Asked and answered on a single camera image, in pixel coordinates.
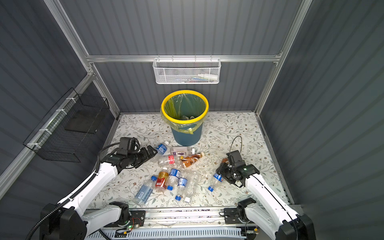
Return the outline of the orange juice bottle red label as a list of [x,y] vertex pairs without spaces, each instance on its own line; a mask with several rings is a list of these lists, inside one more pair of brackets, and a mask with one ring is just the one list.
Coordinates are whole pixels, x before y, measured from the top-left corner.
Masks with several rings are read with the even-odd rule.
[[157,192],[164,192],[167,189],[167,181],[169,178],[169,172],[167,167],[163,167],[159,172],[155,183],[155,190]]

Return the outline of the light blue tinted bottle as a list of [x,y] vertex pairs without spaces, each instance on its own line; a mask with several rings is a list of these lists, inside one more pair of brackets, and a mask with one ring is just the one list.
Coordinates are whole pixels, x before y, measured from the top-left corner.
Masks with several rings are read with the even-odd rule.
[[151,176],[150,179],[145,180],[142,186],[140,187],[139,191],[136,193],[133,202],[139,205],[140,207],[145,206],[149,197],[154,191],[156,181],[156,176]]

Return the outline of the clear unlabeled bottle white cap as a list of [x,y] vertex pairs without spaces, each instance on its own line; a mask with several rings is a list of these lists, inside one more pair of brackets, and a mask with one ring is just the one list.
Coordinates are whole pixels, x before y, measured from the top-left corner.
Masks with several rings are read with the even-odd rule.
[[196,193],[196,189],[200,181],[200,174],[197,171],[191,171],[188,175],[187,180],[188,180],[188,183],[184,191],[184,201],[190,204],[192,201],[192,197]]

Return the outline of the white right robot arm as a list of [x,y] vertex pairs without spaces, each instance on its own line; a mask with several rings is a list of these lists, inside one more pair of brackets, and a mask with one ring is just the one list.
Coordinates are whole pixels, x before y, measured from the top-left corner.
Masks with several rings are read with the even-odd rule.
[[239,219],[253,222],[272,240],[315,240],[313,221],[299,215],[287,205],[266,183],[254,165],[235,167],[222,163],[216,170],[228,183],[241,182],[257,200],[248,198],[238,202]]

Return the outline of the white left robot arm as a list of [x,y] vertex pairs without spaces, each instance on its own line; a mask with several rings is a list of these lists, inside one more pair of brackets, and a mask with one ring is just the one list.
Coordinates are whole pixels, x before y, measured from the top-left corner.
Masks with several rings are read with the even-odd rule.
[[99,192],[121,171],[138,168],[157,155],[152,146],[146,148],[115,148],[98,158],[96,168],[74,191],[57,204],[46,205],[40,221],[30,230],[27,239],[39,231],[41,240],[83,240],[109,224],[132,223],[128,204],[113,201],[90,214],[85,211]]

